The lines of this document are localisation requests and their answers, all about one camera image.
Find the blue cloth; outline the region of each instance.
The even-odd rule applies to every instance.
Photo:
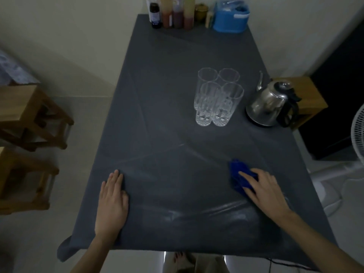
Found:
[[[252,176],[255,180],[258,181],[258,174],[252,172],[250,168],[243,162],[239,161],[238,159],[233,159],[229,162],[230,168],[230,176],[231,176],[231,183],[233,184],[233,188],[238,193],[247,196],[243,187],[251,189],[254,193],[253,187],[249,184],[249,182],[239,174],[239,171],[246,173]]]

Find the gray tablecloth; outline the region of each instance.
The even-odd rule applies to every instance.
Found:
[[[195,122],[197,71],[234,68],[245,95],[225,127]],[[243,109],[266,69],[252,34],[152,29],[139,15],[72,236],[61,261],[89,246],[100,185],[119,169],[130,195],[115,249],[221,253],[313,266],[287,234],[230,185],[238,158],[274,174],[290,205],[335,242],[289,128],[260,128]]]

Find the person's left hand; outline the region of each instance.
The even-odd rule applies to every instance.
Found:
[[[110,246],[125,225],[129,209],[129,196],[121,191],[123,174],[116,169],[107,182],[102,182],[97,208],[95,233]]]

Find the wall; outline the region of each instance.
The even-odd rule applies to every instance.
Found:
[[[212,0],[197,0],[211,3]],[[54,96],[110,96],[145,0],[2,0],[0,48]],[[249,25],[271,76],[317,63],[364,0],[251,0]]]

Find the fan grille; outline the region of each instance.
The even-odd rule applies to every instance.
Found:
[[[351,142],[360,161],[364,164],[364,105],[356,113],[351,125]]]

